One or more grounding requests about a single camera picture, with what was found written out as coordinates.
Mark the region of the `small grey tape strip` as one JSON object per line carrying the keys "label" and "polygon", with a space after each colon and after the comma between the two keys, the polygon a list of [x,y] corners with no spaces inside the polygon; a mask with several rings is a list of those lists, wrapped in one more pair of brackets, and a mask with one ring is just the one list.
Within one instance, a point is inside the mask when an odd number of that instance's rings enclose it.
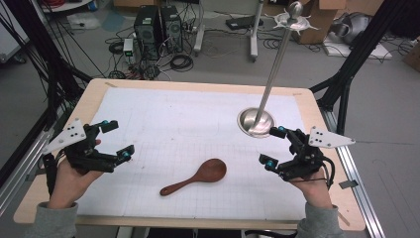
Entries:
{"label": "small grey tape strip", "polygon": [[341,189],[346,189],[346,188],[353,188],[358,186],[358,182],[356,180],[346,180],[346,181],[342,181],[339,183],[339,186]]}

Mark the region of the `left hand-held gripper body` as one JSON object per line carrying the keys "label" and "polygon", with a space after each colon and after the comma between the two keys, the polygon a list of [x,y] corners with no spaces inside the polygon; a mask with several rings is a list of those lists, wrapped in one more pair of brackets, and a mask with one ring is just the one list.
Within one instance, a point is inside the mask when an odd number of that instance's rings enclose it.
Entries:
{"label": "left hand-held gripper body", "polygon": [[115,155],[99,153],[96,147],[95,133],[89,129],[89,124],[83,124],[76,118],[52,139],[42,150],[43,155],[57,150],[63,150],[73,168],[85,171],[113,173]]}

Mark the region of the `large black computer tower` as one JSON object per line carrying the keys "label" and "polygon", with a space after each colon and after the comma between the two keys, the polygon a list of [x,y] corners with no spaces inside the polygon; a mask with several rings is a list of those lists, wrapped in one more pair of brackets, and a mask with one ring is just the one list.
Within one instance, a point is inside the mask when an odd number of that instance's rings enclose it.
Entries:
{"label": "large black computer tower", "polygon": [[139,8],[134,30],[143,58],[158,59],[158,46],[162,42],[158,6],[142,5]]}

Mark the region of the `small box with green light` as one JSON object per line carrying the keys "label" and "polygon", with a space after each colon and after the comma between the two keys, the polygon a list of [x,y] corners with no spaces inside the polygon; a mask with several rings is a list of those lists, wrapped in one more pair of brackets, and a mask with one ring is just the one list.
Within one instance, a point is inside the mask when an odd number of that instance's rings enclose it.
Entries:
{"label": "small box with green light", "polygon": [[127,64],[132,64],[135,62],[134,41],[132,39],[124,40],[123,54],[125,56]]}

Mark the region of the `aluminium rail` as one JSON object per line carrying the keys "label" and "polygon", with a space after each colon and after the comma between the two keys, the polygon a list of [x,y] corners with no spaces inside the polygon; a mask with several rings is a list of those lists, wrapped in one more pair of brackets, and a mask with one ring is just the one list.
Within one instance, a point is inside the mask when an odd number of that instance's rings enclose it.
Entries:
{"label": "aluminium rail", "polygon": [[353,160],[352,154],[348,146],[338,147],[336,149],[338,157],[342,163],[345,174],[350,181],[355,181],[357,185],[352,187],[352,191],[358,203],[358,207],[361,211],[364,219],[367,232],[370,238],[386,238],[378,220],[378,217],[374,211],[374,208],[368,197],[368,193],[365,189],[363,180],[359,174],[356,164]]}
{"label": "aluminium rail", "polygon": [[5,183],[0,187],[0,217],[7,210],[27,176],[36,166],[36,163],[42,156],[43,148],[49,143],[52,136],[53,130],[42,131],[30,142],[29,148],[23,151],[21,161],[17,164],[17,167],[12,170]]}

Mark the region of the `open cardboard box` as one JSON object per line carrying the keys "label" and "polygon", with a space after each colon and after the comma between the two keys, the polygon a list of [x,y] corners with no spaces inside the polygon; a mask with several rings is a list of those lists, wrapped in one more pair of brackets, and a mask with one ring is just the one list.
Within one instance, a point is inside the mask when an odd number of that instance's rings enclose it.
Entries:
{"label": "open cardboard box", "polygon": [[303,45],[322,44],[339,10],[346,7],[346,0],[292,0],[303,5],[302,16],[307,17],[312,29],[293,33],[292,38]]}

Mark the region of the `grey helmet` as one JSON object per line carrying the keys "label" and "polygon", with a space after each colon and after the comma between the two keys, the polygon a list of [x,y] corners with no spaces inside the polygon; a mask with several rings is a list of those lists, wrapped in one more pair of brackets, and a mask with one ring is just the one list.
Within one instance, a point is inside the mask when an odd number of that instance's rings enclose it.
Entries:
{"label": "grey helmet", "polygon": [[329,31],[351,46],[368,27],[371,19],[372,16],[360,12],[344,13],[333,21]]}

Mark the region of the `person's left hand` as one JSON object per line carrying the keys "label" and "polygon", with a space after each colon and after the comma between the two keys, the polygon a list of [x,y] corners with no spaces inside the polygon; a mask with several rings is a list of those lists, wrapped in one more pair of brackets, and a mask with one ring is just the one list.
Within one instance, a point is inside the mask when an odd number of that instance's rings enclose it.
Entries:
{"label": "person's left hand", "polygon": [[73,168],[68,159],[63,159],[57,169],[54,190],[48,202],[49,209],[67,209],[88,190],[102,172],[80,172]]}

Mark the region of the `brown wooden spoon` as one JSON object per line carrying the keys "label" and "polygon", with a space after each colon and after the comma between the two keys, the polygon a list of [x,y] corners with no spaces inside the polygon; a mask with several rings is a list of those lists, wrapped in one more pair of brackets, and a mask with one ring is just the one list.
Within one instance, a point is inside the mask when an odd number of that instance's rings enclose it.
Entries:
{"label": "brown wooden spoon", "polygon": [[186,180],[162,188],[159,192],[161,196],[170,195],[179,189],[194,182],[216,182],[221,180],[227,172],[226,164],[220,159],[209,159],[205,161],[197,172]]}

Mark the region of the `flat black device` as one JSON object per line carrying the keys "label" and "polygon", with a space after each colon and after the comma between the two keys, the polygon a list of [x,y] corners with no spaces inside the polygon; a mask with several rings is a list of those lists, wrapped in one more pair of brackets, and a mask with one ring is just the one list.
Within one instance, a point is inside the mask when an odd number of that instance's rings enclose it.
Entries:
{"label": "flat black device", "polygon": [[232,18],[226,20],[225,24],[232,31],[252,29],[255,26],[256,19],[257,18],[255,16]]}

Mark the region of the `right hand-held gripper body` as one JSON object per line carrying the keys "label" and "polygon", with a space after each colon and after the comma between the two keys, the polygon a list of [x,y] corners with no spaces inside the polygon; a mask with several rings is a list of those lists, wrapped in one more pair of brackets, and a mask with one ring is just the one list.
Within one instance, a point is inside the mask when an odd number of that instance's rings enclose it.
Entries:
{"label": "right hand-held gripper body", "polygon": [[285,181],[304,178],[319,171],[321,167],[326,170],[327,181],[333,181],[335,165],[333,161],[324,156],[321,148],[334,149],[342,146],[353,145],[356,140],[328,130],[313,126],[309,134],[300,129],[287,129],[286,139],[291,146],[289,152],[294,158],[277,166],[277,173]]}

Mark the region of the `white foam board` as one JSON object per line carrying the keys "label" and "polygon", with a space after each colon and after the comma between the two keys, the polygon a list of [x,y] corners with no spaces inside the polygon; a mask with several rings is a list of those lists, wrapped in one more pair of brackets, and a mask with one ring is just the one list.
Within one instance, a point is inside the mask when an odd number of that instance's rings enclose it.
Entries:
{"label": "white foam board", "polygon": [[391,60],[392,54],[382,44],[377,44],[373,48],[362,47],[360,50],[357,48],[351,49],[349,45],[343,42],[341,39],[328,35],[322,47],[328,57],[340,57],[347,58],[352,53],[359,55],[366,55],[372,60]]}

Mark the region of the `metal stand with hooks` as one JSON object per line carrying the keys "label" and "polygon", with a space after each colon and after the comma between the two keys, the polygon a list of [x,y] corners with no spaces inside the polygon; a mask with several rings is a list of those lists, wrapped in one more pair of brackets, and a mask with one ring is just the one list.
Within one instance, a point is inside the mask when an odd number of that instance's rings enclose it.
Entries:
{"label": "metal stand with hooks", "polygon": [[276,27],[282,29],[284,33],[262,94],[260,106],[246,108],[237,117],[239,128],[248,136],[265,138],[269,135],[269,129],[275,126],[274,117],[265,110],[265,107],[273,88],[274,80],[278,75],[289,39],[293,33],[300,34],[301,31],[307,29],[315,30],[315,27],[309,23],[307,17],[302,16],[302,12],[303,4],[299,1],[294,1],[283,13],[274,17]]}

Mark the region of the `small cardboard box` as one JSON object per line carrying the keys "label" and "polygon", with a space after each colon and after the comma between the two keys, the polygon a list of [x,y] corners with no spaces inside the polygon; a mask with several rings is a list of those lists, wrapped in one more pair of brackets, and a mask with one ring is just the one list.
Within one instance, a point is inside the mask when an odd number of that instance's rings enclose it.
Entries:
{"label": "small cardboard box", "polygon": [[420,72],[420,43],[417,43],[402,61]]}

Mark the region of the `black metal frame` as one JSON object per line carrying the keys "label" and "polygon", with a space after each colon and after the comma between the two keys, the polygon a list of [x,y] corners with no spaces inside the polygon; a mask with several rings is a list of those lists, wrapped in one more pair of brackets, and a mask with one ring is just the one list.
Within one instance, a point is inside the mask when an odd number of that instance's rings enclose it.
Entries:
{"label": "black metal frame", "polygon": [[74,102],[81,97],[84,89],[76,82],[76,78],[78,77],[84,82],[90,82],[92,77],[63,58],[31,0],[0,0],[0,6],[8,8],[37,50],[40,59],[32,58],[31,50],[23,43],[11,23],[1,17],[0,23],[30,58],[39,78],[48,84],[47,109],[0,169],[0,188],[3,188],[6,182],[11,179],[18,164],[23,160],[24,154],[35,142],[35,138],[45,128],[49,129],[53,126],[53,122],[58,118],[56,113],[58,107],[64,101]]}
{"label": "black metal frame", "polygon": [[[386,31],[406,16],[410,12],[410,8],[417,3],[420,4],[420,0],[383,0],[354,48],[360,50],[362,47],[375,47]],[[324,94],[316,100],[322,112],[332,113],[334,105],[337,101],[340,101],[338,118],[334,128],[334,131],[340,135],[345,134],[352,81],[367,59],[368,56],[366,55],[361,56],[352,53],[333,76],[310,87],[313,93],[325,89]]]}

